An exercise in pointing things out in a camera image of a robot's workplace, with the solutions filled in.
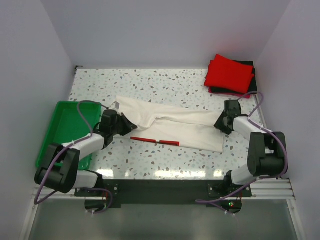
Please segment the white t shirt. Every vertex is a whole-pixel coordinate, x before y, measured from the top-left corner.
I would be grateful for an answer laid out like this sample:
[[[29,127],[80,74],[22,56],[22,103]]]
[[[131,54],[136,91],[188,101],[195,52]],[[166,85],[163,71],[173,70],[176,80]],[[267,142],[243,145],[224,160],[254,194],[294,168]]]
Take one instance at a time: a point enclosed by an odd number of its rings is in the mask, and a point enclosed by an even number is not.
[[[224,136],[214,127],[220,114],[117,96],[119,112],[136,130],[127,139],[154,142],[211,152],[223,152]]]

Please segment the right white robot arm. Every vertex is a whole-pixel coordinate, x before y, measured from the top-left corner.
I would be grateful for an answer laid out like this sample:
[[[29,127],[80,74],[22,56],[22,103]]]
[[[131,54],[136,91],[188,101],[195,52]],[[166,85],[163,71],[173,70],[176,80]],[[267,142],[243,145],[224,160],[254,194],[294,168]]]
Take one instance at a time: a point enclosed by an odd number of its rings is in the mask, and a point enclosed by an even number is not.
[[[285,135],[273,132],[243,114],[238,100],[224,102],[224,110],[214,127],[226,135],[237,132],[249,141],[246,164],[228,171],[216,191],[233,197],[241,186],[287,173],[289,164]]]

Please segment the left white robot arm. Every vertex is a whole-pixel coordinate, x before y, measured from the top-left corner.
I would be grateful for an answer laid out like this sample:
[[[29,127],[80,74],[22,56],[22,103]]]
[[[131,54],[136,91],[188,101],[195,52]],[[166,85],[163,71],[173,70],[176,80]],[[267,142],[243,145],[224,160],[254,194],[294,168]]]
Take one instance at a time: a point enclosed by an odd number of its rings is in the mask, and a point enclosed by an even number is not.
[[[137,128],[123,113],[105,110],[92,133],[69,143],[48,146],[36,171],[35,183],[64,194],[85,188],[92,196],[99,196],[104,190],[104,184],[98,180],[102,176],[89,170],[79,171],[80,160],[106,148],[114,136],[125,136]]]

